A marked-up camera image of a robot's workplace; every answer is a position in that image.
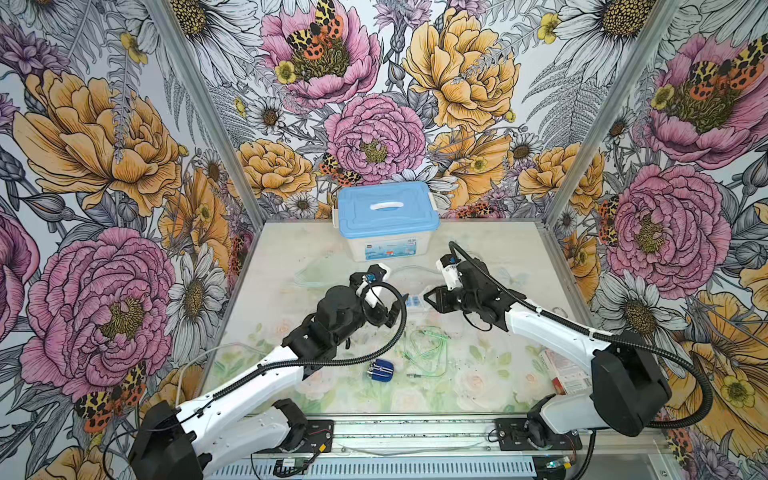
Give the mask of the blue electric shaver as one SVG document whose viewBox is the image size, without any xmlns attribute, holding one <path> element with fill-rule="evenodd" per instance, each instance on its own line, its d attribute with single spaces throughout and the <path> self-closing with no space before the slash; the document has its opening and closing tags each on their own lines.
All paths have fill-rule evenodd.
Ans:
<svg viewBox="0 0 768 480">
<path fill-rule="evenodd" d="M 393 379 L 395 368 L 392 362 L 375 359 L 368 367 L 367 375 L 373 381 L 388 383 Z"/>
</svg>

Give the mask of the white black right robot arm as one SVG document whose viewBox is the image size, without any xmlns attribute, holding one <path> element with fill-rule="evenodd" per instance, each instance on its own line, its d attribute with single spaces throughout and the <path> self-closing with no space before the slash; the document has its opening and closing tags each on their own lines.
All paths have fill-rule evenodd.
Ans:
<svg viewBox="0 0 768 480">
<path fill-rule="evenodd" d="M 528 414 L 529 429 L 540 434 L 610 429 L 639 435 L 671 397 L 654 355 L 637 340 L 584 327 L 505 289 L 484 263 L 441 257 L 441 286 L 425 301 L 441 314 L 476 314 L 493 328 L 523 336 L 567 360 L 585 374 L 587 387 L 539 401 Z"/>
</svg>

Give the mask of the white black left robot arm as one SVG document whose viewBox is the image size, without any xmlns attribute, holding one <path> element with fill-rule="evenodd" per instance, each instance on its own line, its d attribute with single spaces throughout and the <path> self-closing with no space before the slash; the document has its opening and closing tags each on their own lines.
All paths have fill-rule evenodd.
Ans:
<svg viewBox="0 0 768 480">
<path fill-rule="evenodd" d="M 330 288 L 282 343 L 256 365 L 218 388 L 173 407 L 162 401 L 144 416 L 128 455 L 138 479 L 204 479 L 261 451 L 291 451 L 306 436 L 308 420 L 290 399 L 273 400 L 323 368 L 369 363 L 403 335 L 407 307 L 388 281 L 391 270 L 372 264 Z M 366 325 L 394 329 L 367 355 L 340 359 L 340 347 Z M 254 411 L 273 401 L 264 412 Z"/>
</svg>

